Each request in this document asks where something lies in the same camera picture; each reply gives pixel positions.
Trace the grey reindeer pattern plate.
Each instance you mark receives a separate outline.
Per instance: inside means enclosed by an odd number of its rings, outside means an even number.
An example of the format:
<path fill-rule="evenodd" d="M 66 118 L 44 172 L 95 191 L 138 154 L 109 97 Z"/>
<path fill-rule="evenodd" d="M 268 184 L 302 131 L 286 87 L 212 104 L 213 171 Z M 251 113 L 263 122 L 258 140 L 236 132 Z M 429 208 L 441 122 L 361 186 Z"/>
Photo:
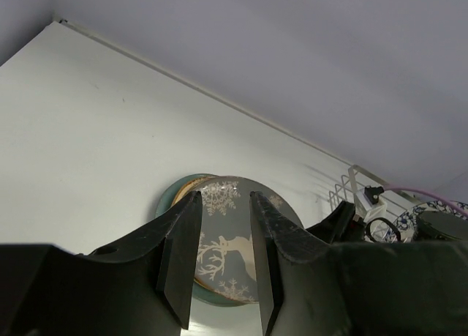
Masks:
<path fill-rule="evenodd" d="M 195 282 L 237 305 L 257 303 L 250 193 L 261 192 L 281 214 L 302 225 L 298 215 L 278 193 L 251 179 L 206 177 L 192 189 L 203 200 Z"/>

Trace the beige leaf pattern plate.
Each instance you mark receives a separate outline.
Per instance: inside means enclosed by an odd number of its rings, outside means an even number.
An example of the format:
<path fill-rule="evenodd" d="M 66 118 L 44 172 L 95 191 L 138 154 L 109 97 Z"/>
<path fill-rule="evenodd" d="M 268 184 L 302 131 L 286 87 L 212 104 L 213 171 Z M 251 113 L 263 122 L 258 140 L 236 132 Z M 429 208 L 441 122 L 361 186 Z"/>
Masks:
<path fill-rule="evenodd" d="M 171 206 L 174 206 L 178 203 L 188 192 L 190 192 L 193 188 L 199 185 L 202 182 L 205 182 L 209 179 L 215 178 L 216 175 L 213 174 L 203 174 L 202 176 L 197 177 L 196 179 L 191 179 L 188 182 L 185 182 L 178 192 L 175 194 L 175 197 L 171 203 Z"/>

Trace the blue floral white plate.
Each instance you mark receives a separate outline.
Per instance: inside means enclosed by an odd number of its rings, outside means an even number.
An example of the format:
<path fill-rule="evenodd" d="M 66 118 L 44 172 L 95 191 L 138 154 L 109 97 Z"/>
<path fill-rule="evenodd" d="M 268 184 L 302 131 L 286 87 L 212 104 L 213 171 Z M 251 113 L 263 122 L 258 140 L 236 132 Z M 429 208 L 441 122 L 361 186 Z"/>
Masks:
<path fill-rule="evenodd" d="M 453 208 L 438 200 L 428 201 L 418 204 L 407 211 L 400 214 L 394 221 L 393 225 L 398 229 L 401 240 L 403 242 L 410 242 L 417 230 L 417 217 L 423 212 L 441 212 L 451 214 L 455 217 L 467 220 L 467 217 L 455 211 Z"/>

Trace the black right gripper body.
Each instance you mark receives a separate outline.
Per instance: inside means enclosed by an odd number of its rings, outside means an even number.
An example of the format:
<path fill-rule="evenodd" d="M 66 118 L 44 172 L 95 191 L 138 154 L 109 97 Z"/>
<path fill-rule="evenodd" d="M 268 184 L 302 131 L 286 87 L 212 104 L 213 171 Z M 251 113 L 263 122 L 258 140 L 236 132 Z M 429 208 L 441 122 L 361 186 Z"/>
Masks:
<path fill-rule="evenodd" d="M 467 205 L 462 202 L 455 201 L 453 203 L 454 206 L 458 207 L 457 212 L 467 212 Z M 331 214 L 337 214 L 338 212 L 331 212 L 327 217 L 330 217 Z M 309 228 L 307 231 L 312 235 L 318 237 L 319 239 L 327 242 L 329 244 L 333 244 L 331 241 L 331 235 L 333 234 L 333 230 L 326 226 L 325 219 L 323 219 L 318 224 L 315 224 Z M 385 221 L 384 217 L 377 218 L 375 220 Z M 371 237 L 369 233 L 369 226 L 375 221 L 371 220 L 365 224 L 365 232 L 364 235 L 370 238 L 369 242 L 378 242 L 374 238 Z M 417 230 L 412 238 L 411 241 L 418 241 L 424 239 L 439 239 L 439 240 L 467 240 L 467 220 L 462 220 L 461 218 L 455 217 L 451 214 L 445 214 L 441 212 L 423 212 L 420 214 L 417 219 Z M 396 235 L 397 241 L 396 242 L 403 242 L 401 240 L 400 233 L 398 229 L 392 225 L 392 223 L 388 223 L 393 232 Z"/>

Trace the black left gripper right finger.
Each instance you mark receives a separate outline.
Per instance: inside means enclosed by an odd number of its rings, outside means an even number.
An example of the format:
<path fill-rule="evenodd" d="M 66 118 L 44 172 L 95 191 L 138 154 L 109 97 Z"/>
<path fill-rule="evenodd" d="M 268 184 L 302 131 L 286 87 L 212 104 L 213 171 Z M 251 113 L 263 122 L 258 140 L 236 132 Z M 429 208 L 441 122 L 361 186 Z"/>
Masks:
<path fill-rule="evenodd" d="M 328 260 L 329 244 L 281 214 L 260 192 L 250 223 L 264 335 L 349 335 L 351 320 Z"/>

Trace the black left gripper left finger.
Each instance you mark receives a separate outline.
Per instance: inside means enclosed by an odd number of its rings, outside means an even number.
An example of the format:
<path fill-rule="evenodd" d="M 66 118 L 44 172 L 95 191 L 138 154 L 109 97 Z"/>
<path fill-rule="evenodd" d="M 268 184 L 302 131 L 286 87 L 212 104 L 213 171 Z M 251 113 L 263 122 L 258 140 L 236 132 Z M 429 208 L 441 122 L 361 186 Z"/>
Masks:
<path fill-rule="evenodd" d="M 199 192 L 190 192 L 151 222 L 81 257 L 75 329 L 186 329 L 202 203 Z"/>

